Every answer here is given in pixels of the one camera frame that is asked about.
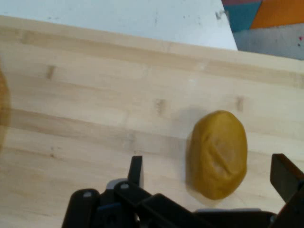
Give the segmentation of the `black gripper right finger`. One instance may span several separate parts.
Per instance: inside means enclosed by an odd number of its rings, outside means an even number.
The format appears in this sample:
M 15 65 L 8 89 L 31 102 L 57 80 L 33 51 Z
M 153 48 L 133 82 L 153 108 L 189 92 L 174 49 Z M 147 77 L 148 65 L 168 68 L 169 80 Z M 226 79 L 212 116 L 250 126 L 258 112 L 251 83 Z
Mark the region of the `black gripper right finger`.
M 304 226 L 304 173 L 284 154 L 273 154 L 270 182 L 284 200 L 272 228 Z

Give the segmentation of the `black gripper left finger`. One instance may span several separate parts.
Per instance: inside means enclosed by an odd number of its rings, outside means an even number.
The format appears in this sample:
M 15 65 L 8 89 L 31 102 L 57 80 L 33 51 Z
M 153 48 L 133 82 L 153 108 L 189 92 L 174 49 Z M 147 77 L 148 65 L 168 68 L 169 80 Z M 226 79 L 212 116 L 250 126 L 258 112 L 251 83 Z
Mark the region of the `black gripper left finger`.
M 103 193 L 95 189 L 75 191 L 69 200 L 64 228 L 211 228 L 162 194 L 142 188 L 143 158 L 133 156 L 128 177 L 117 179 Z

